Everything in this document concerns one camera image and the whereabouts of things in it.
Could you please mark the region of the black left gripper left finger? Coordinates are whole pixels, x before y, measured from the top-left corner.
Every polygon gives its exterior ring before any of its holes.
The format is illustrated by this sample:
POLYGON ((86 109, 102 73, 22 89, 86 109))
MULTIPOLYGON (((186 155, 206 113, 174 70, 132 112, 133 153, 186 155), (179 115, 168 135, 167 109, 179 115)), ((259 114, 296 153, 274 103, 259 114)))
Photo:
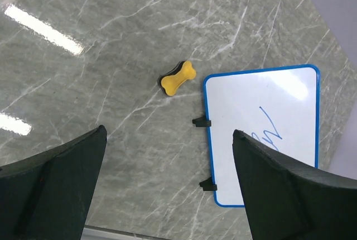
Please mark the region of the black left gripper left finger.
POLYGON ((100 125, 1 166, 1 239, 80 239, 106 145, 100 125))

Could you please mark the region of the blue-framed small whiteboard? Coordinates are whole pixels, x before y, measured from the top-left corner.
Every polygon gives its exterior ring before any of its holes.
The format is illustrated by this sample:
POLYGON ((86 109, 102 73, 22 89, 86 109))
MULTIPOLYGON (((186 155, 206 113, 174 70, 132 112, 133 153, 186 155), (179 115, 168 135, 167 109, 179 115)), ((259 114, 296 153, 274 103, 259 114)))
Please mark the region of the blue-framed small whiteboard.
POLYGON ((313 167, 319 165, 320 71, 312 64, 211 74, 203 82, 214 200, 244 205, 233 157, 233 133, 313 167))

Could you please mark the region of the yellow bone-shaped whiteboard eraser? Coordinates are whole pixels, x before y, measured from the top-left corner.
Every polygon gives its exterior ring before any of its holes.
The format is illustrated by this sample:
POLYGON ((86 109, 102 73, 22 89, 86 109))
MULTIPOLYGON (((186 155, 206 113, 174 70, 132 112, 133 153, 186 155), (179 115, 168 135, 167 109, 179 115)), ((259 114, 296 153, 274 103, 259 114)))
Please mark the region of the yellow bone-shaped whiteboard eraser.
POLYGON ((192 62, 180 61, 175 68, 158 78, 158 85, 166 95, 172 97, 184 82, 193 80, 195 77, 196 70, 192 62))

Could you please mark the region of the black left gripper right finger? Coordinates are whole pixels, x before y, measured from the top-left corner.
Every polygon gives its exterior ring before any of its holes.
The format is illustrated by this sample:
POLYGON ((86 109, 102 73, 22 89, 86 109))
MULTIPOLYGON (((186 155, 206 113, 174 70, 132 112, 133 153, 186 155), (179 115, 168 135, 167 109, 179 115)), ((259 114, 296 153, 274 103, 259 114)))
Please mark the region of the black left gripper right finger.
POLYGON ((304 164, 233 133, 253 239, 356 239, 356 180, 304 164))

